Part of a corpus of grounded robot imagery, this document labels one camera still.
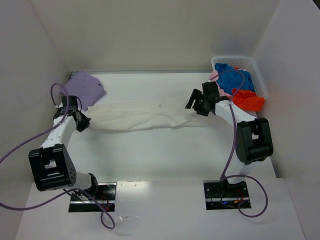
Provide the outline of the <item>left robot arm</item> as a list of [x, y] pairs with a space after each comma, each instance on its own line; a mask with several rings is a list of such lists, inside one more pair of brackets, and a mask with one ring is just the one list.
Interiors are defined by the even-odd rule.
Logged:
[[41, 192], [58, 189], [80, 189], [94, 195], [99, 191], [92, 173], [81, 173], [67, 151], [73, 132], [83, 132], [90, 126], [90, 118], [78, 109], [79, 98], [63, 96], [62, 106], [53, 117], [53, 129], [45, 142], [28, 154], [37, 189]]

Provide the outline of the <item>white t shirt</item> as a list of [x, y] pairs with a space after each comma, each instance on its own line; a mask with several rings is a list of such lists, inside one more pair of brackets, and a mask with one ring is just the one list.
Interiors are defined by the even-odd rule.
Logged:
[[134, 132], [152, 129], [209, 127], [211, 117], [186, 109], [184, 98], [118, 102], [90, 106], [90, 127], [109, 132]]

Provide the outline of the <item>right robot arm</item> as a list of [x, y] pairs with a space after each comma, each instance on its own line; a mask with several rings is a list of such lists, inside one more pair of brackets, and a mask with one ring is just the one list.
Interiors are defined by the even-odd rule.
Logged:
[[205, 117], [213, 113], [233, 127], [231, 151], [219, 178], [224, 187], [242, 182], [251, 173], [254, 164], [263, 162], [273, 154], [268, 120], [252, 116], [228, 97], [220, 96], [216, 82], [203, 83], [202, 90], [194, 89], [185, 108]]

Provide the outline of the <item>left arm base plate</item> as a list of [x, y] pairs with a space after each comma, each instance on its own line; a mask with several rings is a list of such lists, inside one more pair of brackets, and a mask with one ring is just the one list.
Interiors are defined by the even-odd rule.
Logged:
[[[117, 183], [99, 183], [98, 192], [88, 192], [108, 212], [115, 211]], [[100, 207], [87, 195], [76, 191], [70, 194], [69, 213], [101, 212]]]

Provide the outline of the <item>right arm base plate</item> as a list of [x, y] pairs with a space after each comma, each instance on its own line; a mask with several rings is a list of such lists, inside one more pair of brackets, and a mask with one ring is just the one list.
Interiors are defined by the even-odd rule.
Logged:
[[206, 210], [251, 209], [249, 192], [245, 181], [230, 184], [227, 180], [204, 181]]

